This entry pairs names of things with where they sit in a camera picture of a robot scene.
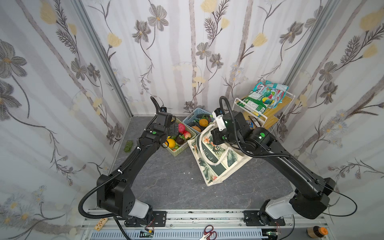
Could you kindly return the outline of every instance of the green plastic basket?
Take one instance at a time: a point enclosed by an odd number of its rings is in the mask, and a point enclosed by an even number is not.
[[[193,131],[193,129],[188,126],[187,124],[184,124],[182,121],[180,121],[178,118],[176,118],[176,122],[177,123],[181,123],[185,126],[185,129],[191,133],[192,137],[191,139],[194,139],[197,134],[195,133],[195,131]],[[176,157],[177,155],[179,155],[182,151],[184,151],[184,149],[186,149],[188,147],[188,141],[185,141],[185,143],[183,145],[181,145],[178,149],[176,149],[176,151],[172,151],[172,149],[170,149],[169,147],[167,147],[167,150],[174,156]]]

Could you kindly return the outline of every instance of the orange bottle cap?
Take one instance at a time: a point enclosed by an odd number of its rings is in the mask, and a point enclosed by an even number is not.
[[[327,235],[328,234],[328,230],[325,227],[321,227],[321,228],[319,228],[319,233],[321,233],[323,235]]]

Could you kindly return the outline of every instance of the bag handle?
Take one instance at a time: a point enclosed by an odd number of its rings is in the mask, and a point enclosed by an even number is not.
[[[209,125],[208,127],[206,127],[201,133],[200,133],[200,140],[199,140],[199,149],[200,149],[200,152],[202,153],[201,154],[201,157],[209,164],[209,165],[212,165],[212,166],[216,166],[216,165],[219,165],[223,160],[224,158],[227,156],[228,154],[228,151],[230,149],[232,149],[230,146],[224,151],[224,153],[221,155],[220,159],[217,161],[217,162],[212,162],[211,160],[209,160],[204,153],[203,151],[203,148],[201,146],[201,137],[203,137],[203,135],[205,133],[207,133],[213,126],[215,126],[215,123],[216,123],[216,120],[213,121],[213,124]]]

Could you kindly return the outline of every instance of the snack bag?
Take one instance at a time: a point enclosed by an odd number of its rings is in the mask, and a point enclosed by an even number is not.
[[[281,103],[287,90],[288,86],[267,80],[265,84],[258,83],[243,101],[253,109],[263,113],[267,108],[275,108],[277,104]],[[248,106],[242,103],[238,103],[238,105],[251,111],[254,115],[259,116],[257,112],[252,111]]]

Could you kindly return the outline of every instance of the wall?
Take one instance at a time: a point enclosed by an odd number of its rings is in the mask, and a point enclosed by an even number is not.
[[[384,3],[340,2],[291,86],[299,100],[278,136],[307,167],[354,199],[327,217],[338,240],[382,239]],[[336,193],[325,211],[354,204]]]
[[[0,5],[1,237],[74,239],[128,118],[69,1]]]
[[[185,114],[283,83],[326,1],[82,0],[134,114]]]

